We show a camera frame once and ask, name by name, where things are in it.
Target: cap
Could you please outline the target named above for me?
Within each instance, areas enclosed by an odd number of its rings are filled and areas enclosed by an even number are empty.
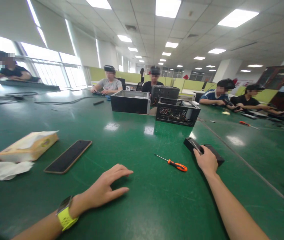
[[[217,83],[217,86],[224,87],[226,89],[234,89],[235,88],[235,84],[234,84],[233,80],[231,80],[230,78],[223,79],[223,80],[219,81]]]
[[[115,68],[113,66],[111,66],[111,65],[105,65],[104,66],[104,71],[115,73]]]
[[[150,74],[154,76],[159,76],[161,74],[161,69],[157,66],[151,66]]]

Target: column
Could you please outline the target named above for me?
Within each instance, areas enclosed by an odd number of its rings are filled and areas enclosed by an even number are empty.
[[[213,82],[217,83],[226,78],[234,79],[241,64],[242,60],[239,59],[227,59],[221,61],[219,68],[216,71]]]

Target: air vent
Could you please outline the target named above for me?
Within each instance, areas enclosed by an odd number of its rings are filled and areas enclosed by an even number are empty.
[[[132,25],[125,25],[126,29],[129,31],[137,32],[136,27]]]
[[[188,38],[189,37],[197,37],[198,36],[198,34],[190,34],[189,36],[188,36]]]

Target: cardboard box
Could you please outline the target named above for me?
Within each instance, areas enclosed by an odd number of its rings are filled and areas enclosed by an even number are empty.
[[[35,161],[58,140],[57,132],[32,132],[1,151],[0,160]]]

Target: orange screwdriver handle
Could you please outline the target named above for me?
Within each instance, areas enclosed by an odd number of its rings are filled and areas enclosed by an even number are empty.
[[[168,164],[172,165],[173,167],[177,168],[178,170],[182,172],[187,172],[188,168],[182,164],[172,162],[170,159],[168,161]]]

